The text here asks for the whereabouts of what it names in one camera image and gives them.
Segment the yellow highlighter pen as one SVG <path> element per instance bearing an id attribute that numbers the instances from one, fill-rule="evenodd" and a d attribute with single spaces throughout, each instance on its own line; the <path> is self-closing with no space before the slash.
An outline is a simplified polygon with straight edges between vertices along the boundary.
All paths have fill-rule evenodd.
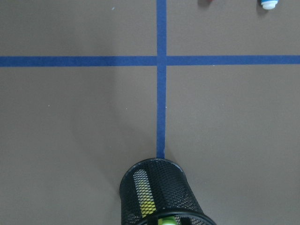
<path id="1" fill-rule="evenodd" d="M 145 170 L 136 171 L 133 178 L 142 218 L 144 218 L 156 211 L 150 182 Z"/>

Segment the red capped white pen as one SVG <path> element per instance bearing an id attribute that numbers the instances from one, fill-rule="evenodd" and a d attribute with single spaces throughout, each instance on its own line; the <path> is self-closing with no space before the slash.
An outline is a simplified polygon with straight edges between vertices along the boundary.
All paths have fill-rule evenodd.
<path id="1" fill-rule="evenodd" d="M 213 2 L 213 0 L 200 0 L 200 2 L 203 4 L 210 4 Z"/>

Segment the blue pen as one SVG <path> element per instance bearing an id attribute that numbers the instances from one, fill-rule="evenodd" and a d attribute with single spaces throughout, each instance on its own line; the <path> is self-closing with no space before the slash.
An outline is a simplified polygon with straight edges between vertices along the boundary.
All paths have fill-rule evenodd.
<path id="1" fill-rule="evenodd" d="M 265 10 L 274 9 L 277 6 L 278 2 L 279 0 L 260 0 L 262 8 Z"/>

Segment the black mesh pen cup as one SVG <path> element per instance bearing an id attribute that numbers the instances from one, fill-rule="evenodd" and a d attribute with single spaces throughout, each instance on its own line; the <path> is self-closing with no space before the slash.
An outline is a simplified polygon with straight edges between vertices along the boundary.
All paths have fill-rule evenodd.
<path id="1" fill-rule="evenodd" d="M 133 178 L 138 170 L 146 171 L 156 205 L 156 211 L 144 218 Z M 167 159 L 149 158 L 133 165 L 120 182 L 119 194 L 123 225 L 158 225 L 160 218 L 169 216 L 178 225 L 215 224 L 201 209 L 181 167 Z"/>

